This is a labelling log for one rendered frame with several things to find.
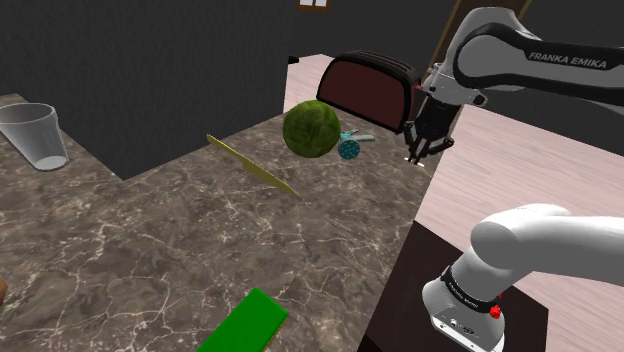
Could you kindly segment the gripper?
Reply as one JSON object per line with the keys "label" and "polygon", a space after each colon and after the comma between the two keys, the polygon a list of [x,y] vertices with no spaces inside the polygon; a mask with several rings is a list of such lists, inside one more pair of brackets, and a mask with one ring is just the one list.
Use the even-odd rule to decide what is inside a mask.
{"label": "gripper", "polygon": [[[449,135],[451,125],[460,112],[460,105],[441,102],[428,95],[418,107],[413,121],[403,124],[403,136],[409,147],[407,161],[418,163],[427,156],[436,155],[452,147],[455,140]],[[426,140],[419,153],[417,149]],[[432,141],[439,143],[432,146]]]}

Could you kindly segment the teal round kitchen tool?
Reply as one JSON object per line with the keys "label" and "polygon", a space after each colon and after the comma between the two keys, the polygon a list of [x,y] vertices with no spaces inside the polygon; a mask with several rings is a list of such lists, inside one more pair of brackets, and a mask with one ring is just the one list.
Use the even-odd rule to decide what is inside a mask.
{"label": "teal round kitchen tool", "polygon": [[343,131],[340,133],[340,140],[337,144],[337,151],[341,158],[352,160],[356,158],[361,150],[361,142],[374,142],[373,135],[359,135],[358,129]]}

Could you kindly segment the dark red toaster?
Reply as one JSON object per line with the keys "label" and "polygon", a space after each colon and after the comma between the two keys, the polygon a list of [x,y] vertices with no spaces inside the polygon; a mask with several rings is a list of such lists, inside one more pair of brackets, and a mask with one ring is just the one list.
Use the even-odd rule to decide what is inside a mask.
{"label": "dark red toaster", "polygon": [[418,115],[426,94],[412,66],[375,52],[356,50],[330,62],[316,98],[399,134],[404,123]]}

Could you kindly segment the green lettuce head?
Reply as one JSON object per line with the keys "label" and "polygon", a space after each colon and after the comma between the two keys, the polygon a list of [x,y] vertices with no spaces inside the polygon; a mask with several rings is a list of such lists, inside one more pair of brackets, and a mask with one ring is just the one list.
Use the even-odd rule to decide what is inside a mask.
{"label": "green lettuce head", "polygon": [[283,140],[296,155],[319,158],[337,144],[341,132],[334,110],[318,100],[301,102],[284,116]]}

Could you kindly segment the dark robot stand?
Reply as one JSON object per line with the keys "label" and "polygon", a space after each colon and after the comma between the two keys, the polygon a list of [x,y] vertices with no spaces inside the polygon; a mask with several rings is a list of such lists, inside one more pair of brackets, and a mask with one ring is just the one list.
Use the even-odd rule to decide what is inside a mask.
{"label": "dark robot stand", "polygon": [[[437,331],[422,288],[461,251],[413,223],[357,352],[470,352]],[[503,352],[546,352],[549,311],[515,287],[502,294]]]}

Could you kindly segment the yellow knife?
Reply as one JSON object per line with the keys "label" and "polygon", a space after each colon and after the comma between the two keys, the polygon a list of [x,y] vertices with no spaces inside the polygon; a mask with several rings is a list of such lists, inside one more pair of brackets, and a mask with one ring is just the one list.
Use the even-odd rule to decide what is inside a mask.
{"label": "yellow knife", "polygon": [[227,144],[223,143],[222,141],[218,140],[217,138],[215,138],[214,136],[212,136],[210,134],[207,134],[206,138],[207,138],[207,140],[211,144],[216,145],[220,149],[222,149],[225,152],[227,152],[227,153],[231,154],[232,156],[236,157],[241,162],[242,167],[247,172],[249,172],[252,175],[254,175],[255,177],[263,180],[264,182],[270,184],[271,186],[274,186],[274,187],[276,187],[276,188],[278,188],[278,189],[280,189],[280,190],[282,190],[284,192],[287,192],[289,194],[298,196],[298,193],[294,189],[292,189],[289,185],[287,185],[285,182],[283,182],[282,180],[280,180],[279,178],[277,178],[276,176],[274,176],[270,172],[264,170],[263,168],[258,166],[256,163],[254,163],[250,159],[246,158],[244,155],[242,155],[241,153],[237,152],[236,150],[234,150],[233,148],[231,148]]}

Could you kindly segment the green flat book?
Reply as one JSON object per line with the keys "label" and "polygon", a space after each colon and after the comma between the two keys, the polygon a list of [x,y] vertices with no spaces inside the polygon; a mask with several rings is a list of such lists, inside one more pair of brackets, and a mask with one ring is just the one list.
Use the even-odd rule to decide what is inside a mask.
{"label": "green flat book", "polygon": [[287,317],[284,308],[254,288],[196,352],[265,352]]}

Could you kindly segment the clear glass cup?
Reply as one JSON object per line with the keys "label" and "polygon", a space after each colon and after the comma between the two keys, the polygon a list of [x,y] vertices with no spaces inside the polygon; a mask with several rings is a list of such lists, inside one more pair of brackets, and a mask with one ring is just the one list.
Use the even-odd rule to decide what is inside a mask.
{"label": "clear glass cup", "polygon": [[44,103],[15,103],[0,107],[0,133],[36,170],[63,168],[69,157],[56,109]]}

